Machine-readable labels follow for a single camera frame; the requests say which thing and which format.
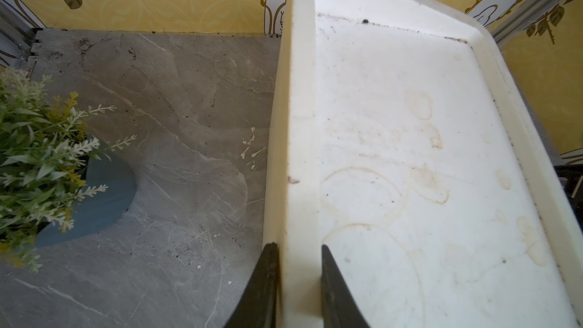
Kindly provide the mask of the white plastic drawer cabinet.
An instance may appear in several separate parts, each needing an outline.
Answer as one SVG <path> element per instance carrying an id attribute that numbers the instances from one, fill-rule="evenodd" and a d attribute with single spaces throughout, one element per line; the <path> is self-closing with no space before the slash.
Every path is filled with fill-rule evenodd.
<path id="1" fill-rule="evenodd" d="M 582 233 L 492 36 L 435 0 L 286 0 L 264 241 L 278 325 L 327 246 L 372 327 L 580 327 Z"/>

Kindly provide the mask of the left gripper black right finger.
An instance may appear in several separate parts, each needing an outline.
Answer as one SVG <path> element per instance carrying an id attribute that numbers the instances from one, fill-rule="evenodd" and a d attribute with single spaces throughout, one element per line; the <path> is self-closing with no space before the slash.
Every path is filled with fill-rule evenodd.
<path id="1" fill-rule="evenodd" d="M 322 245 L 322 315 L 325 328 L 369 328 L 327 245 Z"/>

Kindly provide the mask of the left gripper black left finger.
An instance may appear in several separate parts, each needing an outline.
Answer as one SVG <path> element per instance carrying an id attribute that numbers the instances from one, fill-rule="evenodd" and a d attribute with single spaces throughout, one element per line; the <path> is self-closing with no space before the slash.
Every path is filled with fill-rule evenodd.
<path id="1" fill-rule="evenodd" d="M 226 328 L 276 326 L 276 302 L 279 285 L 279 249 L 266 244 Z"/>

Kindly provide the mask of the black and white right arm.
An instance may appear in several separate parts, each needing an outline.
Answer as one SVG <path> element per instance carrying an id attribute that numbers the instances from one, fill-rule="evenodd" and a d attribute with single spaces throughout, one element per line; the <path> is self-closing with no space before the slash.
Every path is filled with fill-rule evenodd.
<path id="1" fill-rule="evenodd" d="M 555 166 L 563 191 L 572 207 L 580 229 L 583 224 L 582 165 Z"/>

